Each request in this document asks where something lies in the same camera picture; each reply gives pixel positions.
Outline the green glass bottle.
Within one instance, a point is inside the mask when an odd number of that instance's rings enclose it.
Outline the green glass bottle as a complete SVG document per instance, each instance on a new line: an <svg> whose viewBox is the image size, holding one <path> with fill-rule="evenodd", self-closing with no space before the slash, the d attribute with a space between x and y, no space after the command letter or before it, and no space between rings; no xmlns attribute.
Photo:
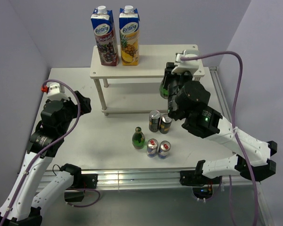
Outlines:
<svg viewBox="0 0 283 226"><path fill-rule="evenodd" d="M159 86L159 93L163 99L168 99L168 90L164 88L164 81Z"/></svg>
<svg viewBox="0 0 283 226"><path fill-rule="evenodd" d="M142 149L145 145L145 135L142 132L141 127L135 128L135 133L132 136L132 144L135 149Z"/></svg>

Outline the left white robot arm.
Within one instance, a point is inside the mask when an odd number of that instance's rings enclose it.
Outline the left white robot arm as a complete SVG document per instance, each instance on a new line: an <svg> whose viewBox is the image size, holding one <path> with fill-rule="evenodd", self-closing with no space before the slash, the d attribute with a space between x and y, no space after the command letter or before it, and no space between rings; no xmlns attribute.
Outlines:
<svg viewBox="0 0 283 226"><path fill-rule="evenodd" d="M47 96L41 111L41 120L27 144L22 168L4 204L0 207L0 226L39 226L42 216L58 193L68 187L82 184L81 169L71 164L62 166L61 172L39 195L38 185L47 167L80 116L90 113L91 100L75 91L76 103L65 94Z"/></svg>

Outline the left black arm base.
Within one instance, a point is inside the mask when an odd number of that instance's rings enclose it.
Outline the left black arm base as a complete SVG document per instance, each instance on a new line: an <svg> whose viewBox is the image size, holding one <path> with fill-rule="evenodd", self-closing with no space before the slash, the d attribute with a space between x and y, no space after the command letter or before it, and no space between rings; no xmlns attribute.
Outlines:
<svg viewBox="0 0 283 226"><path fill-rule="evenodd" d="M82 202L87 192L94 192L97 187L98 174L81 174L75 176L73 184L64 192L66 202Z"/></svg>

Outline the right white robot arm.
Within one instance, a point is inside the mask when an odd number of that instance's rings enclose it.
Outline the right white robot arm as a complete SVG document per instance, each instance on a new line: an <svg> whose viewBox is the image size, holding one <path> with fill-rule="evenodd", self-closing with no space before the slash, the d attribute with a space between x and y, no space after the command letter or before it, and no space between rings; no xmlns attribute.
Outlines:
<svg viewBox="0 0 283 226"><path fill-rule="evenodd" d="M208 105L210 93L192 78L189 71L174 73L177 67L168 62L160 92L168 100L168 116L183 120L182 128L202 139L213 141L232 151L233 155L219 160L200 160L195 170L181 174L181 183L202 185L222 176L237 176L261 182L276 173L277 143L260 141L234 127L220 112Z"/></svg>

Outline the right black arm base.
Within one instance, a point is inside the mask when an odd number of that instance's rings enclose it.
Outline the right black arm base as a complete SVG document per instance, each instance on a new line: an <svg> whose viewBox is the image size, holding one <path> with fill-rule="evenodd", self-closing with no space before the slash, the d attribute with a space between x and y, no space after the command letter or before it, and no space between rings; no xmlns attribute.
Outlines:
<svg viewBox="0 0 283 226"><path fill-rule="evenodd" d="M203 173L205 160L198 161L193 170L181 170L179 183L192 188L193 198L197 202L206 203L214 198L221 188L222 176L208 178Z"/></svg>

